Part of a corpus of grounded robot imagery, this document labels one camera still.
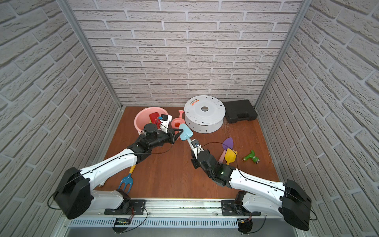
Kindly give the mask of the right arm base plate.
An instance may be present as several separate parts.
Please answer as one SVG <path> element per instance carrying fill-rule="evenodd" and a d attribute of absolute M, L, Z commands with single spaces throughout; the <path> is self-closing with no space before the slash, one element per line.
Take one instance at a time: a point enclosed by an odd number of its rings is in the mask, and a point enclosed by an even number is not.
<path fill-rule="evenodd" d="M 242 205 L 237 204 L 234 200 L 221 200 L 221 209 L 223 216 L 261 216 L 261 212 L 250 212 Z"/>

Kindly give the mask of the pink watering can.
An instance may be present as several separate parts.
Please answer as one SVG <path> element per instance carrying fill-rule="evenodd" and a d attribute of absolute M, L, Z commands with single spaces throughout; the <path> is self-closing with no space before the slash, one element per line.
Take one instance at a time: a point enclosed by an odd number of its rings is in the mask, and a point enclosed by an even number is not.
<path fill-rule="evenodd" d="M 184 114 L 184 111 L 183 110 L 179 110 L 179 117 L 178 118 L 174 118 L 172 121 L 171 121 L 171 126 L 173 129 L 179 129 L 179 126 L 181 124 L 185 124 L 185 120 L 183 118 L 183 114 Z"/>

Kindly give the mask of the red shovel wooden handle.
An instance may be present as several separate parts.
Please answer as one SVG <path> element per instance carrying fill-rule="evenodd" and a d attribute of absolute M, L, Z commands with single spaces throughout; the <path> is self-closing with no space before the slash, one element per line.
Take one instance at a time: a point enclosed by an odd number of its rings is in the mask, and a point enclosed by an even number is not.
<path fill-rule="evenodd" d="M 149 118 L 150 118 L 151 123 L 153 123 L 155 125 L 158 125 L 159 117 L 160 117 L 160 114 L 158 112 L 154 112 L 154 113 L 149 114 Z"/>

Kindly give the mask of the yellow scoop blue tip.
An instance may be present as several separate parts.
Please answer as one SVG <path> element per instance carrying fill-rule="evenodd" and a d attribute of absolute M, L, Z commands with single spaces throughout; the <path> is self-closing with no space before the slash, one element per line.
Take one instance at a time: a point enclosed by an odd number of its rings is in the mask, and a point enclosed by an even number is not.
<path fill-rule="evenodd" d="M 228 148 L 226 150 L 225 154 L 225 161 L 227 165 L 230 165 L 231 163 L 235 162 L 238 152 Z"/>

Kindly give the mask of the pink plastic bucket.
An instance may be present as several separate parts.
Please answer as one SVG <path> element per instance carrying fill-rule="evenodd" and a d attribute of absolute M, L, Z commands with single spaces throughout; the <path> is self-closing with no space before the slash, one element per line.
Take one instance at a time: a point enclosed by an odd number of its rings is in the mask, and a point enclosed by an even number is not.
<path fill-rule="evenodd" d="M 144 128 L 144 126 L 150 122 L 149 115 L 155 112 L 159 113 L 160 115 L 169 115 L 169 113 L 161 107 L 148 107 L 141 110 L 134 119 L 134 126 L 139 135 L 141 134 L 141 131 Z"/>

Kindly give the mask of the purple scoop pink handle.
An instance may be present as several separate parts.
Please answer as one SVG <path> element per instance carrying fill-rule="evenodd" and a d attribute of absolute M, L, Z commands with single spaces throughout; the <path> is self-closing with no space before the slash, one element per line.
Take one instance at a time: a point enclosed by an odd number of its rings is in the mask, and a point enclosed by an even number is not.
<path fill-rule="evenodd" d="M 222 143 L 222 147 L 224 149 L 224 151 L 222 152 L 218 162 L 220 164 L 223 163 L 224 159 L 225 159 L 225 155 L 226 155 L 226 152 L 228 149 L 233 149 L 234 148 L 234 141 L 231 137 L 227 138 L 223 143 Z"/>

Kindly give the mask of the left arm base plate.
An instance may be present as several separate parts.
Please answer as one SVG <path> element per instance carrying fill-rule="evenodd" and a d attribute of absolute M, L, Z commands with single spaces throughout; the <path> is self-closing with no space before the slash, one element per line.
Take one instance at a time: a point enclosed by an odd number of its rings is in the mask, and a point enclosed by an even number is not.
<path fill-rule="evenodd" d="M 105 215 L 143 215 L 145 213 L 144 207 L 146 204 L 145 199 L 131 199 L 123 201 L 117 209 L 105 209 Z"/>

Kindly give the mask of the teal trowel light handle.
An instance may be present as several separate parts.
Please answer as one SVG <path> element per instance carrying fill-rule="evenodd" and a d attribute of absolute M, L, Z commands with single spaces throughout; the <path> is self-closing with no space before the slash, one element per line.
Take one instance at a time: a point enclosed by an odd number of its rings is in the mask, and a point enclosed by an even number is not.
<path fill-rule="evenodd" d="M 179 129 L 182 129 L 183 132 L 180 135 L 182 141 L 187 141 L 190 148 L 192 149 L 191 137 L 193 136 L 192 130 L 185 124 L 180 124 Z"/>

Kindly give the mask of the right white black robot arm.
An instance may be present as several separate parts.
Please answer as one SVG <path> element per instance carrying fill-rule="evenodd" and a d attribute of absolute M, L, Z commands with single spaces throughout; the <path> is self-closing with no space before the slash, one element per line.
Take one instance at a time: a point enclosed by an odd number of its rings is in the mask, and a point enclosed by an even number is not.
<path fill-rule="evenodd" d="M 194 168 L 202 168 L 207 176 L 222 187 L 241 190 L 269 201 L 291 226 L 308 231 L 311 221 L 311 198 L 295 181 L 285 183 L 261 179 L 226 164 L 220 164 L 208 150 L 191 150 Z"/>

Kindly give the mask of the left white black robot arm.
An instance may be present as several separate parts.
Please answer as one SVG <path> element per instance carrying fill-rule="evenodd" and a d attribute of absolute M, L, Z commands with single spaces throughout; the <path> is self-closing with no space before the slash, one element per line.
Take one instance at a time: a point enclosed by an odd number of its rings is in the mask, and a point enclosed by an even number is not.
<path fill-rule="evenodd" d="M 154 148 L 174 144 L 182 133 L 182 129 L 161 131 L 153 123 L 145 125 L 137 140 L 120 153 L 80 170 L 75 167 L 66 170 L 52 195 L 54 201 L 69 220 L 90 210 L 119 209 L 128 213 L 130 198 L 125 191 L 97 191 L 95 188 L 120 171 L 144 161 L 153 154 Z"/>

